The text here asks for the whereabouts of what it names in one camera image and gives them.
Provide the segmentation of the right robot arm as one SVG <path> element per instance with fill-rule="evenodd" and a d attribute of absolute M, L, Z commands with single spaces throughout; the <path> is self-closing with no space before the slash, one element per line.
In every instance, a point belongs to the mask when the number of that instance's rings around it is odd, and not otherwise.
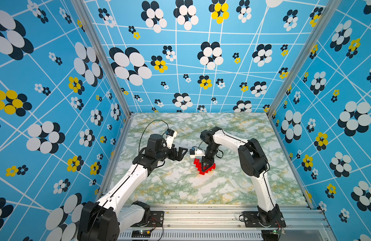
<path fill-rule="evenodd" d="M 252 180 L 257 195 L 258 221 L 264 227 L 274 224 L 285 227 L 284 217 L 268 181 L 270 165 L 259 142 L 254 138 L 246 140 L 233 136 L 220 127 L 202 131 L 200 139 L 207 144 L 207 148 L 203 154 L 195 157 L 199 159 L 194 162 L 199 173 L 204 175 L 215 168 L 215 157 L 220 146 L 237 152 L 242 171 Z"/>

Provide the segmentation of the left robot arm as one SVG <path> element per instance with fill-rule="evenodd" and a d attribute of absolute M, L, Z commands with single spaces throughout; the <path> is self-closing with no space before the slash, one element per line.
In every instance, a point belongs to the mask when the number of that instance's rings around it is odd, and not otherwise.
<path fill-rule="evenodd" d="M 126 211 L 122 207 L 135 189 L 166 159 L 181 161 L 186 148 L 173 144 L 177 132 L 171 129 L 166 136 L 150 135 L 147 146 L 134 158 L 125 176 L 97 202 L 88 202 L 82 209 L 77 239 L 79 241 L 115 241 L 129 227 L 146 225 L 150 206 L 134 202 Z"/>

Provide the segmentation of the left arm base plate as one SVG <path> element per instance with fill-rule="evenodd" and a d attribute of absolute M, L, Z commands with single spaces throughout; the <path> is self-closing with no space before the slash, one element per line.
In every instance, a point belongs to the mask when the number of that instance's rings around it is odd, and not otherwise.
<path fill-rule="evenodd" d="M 131 225 L 131 228 L 162 228 L 164 222 L 164 211 L 150 211 L 149 216 L 144 214 L 144 217 L 138 223 Z"/>

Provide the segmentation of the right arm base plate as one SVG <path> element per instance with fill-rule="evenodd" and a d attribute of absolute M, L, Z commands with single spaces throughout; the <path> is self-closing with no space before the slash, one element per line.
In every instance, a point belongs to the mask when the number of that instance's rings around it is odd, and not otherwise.
<path fill-rule="evenodd" d="M 242 221 L 247 228 L 286 228 L 285 218 L 281 212 L 263 213 L 244 211 L 241 214 L 240 221 Z"/>

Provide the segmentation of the red long lego brick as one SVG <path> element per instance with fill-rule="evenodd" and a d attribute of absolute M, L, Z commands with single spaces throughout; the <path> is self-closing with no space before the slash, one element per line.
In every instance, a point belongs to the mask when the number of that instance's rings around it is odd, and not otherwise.
<path fill-rule="evenodd" d="M 208 173 L 208 170 L 205 170 L 205 171 L 200 170 L 199 173 L 200 175 L 205 175 L 206 173 Z"/>

